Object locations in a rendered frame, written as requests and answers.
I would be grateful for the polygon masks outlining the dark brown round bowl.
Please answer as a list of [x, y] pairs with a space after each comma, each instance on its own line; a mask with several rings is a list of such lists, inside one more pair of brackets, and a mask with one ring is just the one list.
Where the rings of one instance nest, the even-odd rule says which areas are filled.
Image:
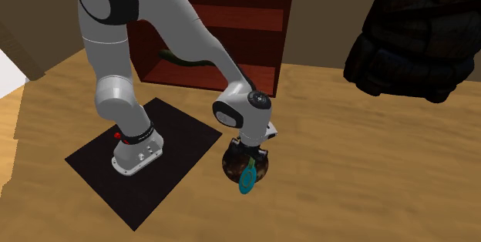
[[[235, 183], [239, 183], [241, 174], [247, 167], [251, 156], [244, 152], [244, 144], [240, 140], [233, 138], [222, 157], [222, 168], [227, 178]], [[254, 160], [254, 168], [257, 171], [255, 182], [262, 180], [267, 174], [269, 160], [267, 155], [260, 160]]]

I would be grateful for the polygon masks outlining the large dark lumpy object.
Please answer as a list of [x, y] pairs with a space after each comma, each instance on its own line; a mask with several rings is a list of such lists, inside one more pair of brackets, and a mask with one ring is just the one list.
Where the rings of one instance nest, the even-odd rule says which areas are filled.
[[374, 0], [343, 76], [371, 96], [442, 103], [480, 50], [481, 0]]

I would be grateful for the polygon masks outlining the black robot stand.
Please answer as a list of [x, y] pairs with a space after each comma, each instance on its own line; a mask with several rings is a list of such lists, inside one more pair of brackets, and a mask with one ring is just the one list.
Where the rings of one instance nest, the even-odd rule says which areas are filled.
[[132, 176], [114, 170], [118, 126], [66, 157], [66, 162], [136, 230], [170, 191], [220, 138], [221, 132], [154, 98], [144, 105], [154, 128], [164, 138], [163, 154]]

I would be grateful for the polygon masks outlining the dark red wooden bookshelf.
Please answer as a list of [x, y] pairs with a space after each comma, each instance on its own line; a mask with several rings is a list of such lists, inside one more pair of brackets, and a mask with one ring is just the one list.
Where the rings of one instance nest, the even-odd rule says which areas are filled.
[[[292, 0], [189, 0], [255, 86], [274, 97]], [[167, 46], [145, 21], [127, 26], [133, 67], [142, 82], [222, 91], [226, 79], [214, 66], [180, 66], [162, 59]]]

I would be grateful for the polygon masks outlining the dark green curved thing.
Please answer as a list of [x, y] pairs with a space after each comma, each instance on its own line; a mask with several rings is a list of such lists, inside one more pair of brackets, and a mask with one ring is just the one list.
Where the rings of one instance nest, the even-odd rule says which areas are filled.
[[170, 63], [173, 63], [178, 66], [185, 66], [185, 67], [194, 67], [194, 66], [214, 66], [214, 64], [207, 60], [200, 60], [200, 61], [186, 61], [183, 59], [179, 59], [176, 57], [169, 49], [162, 49], [158, 52], [158, 56], [166, 60]]

